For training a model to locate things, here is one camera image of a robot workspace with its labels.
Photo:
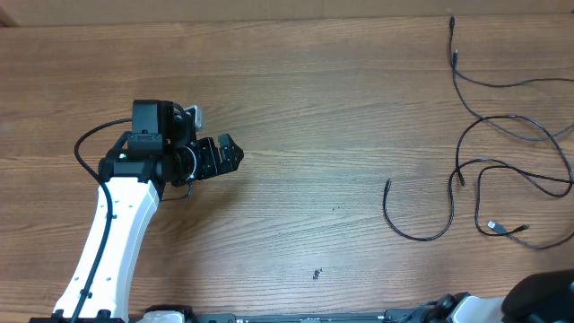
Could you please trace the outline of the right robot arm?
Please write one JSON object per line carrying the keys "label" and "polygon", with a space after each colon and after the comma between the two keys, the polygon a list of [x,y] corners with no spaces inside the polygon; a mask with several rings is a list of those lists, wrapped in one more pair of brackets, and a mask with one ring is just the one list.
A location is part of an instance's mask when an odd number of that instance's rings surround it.
{"label": "right robot arm", "polygon": [[448,294],[424,314],[424,322],[573,323],[573,271],[539,273],[521,280],[504,297]]}

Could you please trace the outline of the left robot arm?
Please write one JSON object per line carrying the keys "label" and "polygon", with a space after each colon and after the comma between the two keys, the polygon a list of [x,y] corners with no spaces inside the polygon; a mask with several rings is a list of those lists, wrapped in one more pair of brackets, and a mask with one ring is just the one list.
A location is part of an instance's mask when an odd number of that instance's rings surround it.
{"label": "left robot arm", "polygon": [[97,169],[99,184],[91,229],[74,275],[49,322],[127,322],[135,265],[147,227],[166,185],[238,169],[244,157],[230,135],[199,139],[203,113],[168,100],[135,100],[124,132]]}

